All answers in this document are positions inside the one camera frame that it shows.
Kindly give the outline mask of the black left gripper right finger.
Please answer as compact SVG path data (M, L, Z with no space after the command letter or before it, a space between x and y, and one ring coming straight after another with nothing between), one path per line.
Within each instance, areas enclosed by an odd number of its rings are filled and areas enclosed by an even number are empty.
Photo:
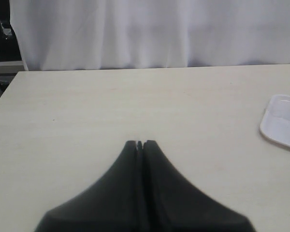
M153 232L253 232L249 219L191 184L156 141L143 146L143 180Z

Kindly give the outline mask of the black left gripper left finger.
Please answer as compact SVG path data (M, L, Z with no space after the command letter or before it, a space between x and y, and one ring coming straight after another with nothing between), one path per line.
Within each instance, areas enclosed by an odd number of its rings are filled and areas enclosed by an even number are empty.
M44 215L37 232L137 232L140 142L127 141L95 184Z

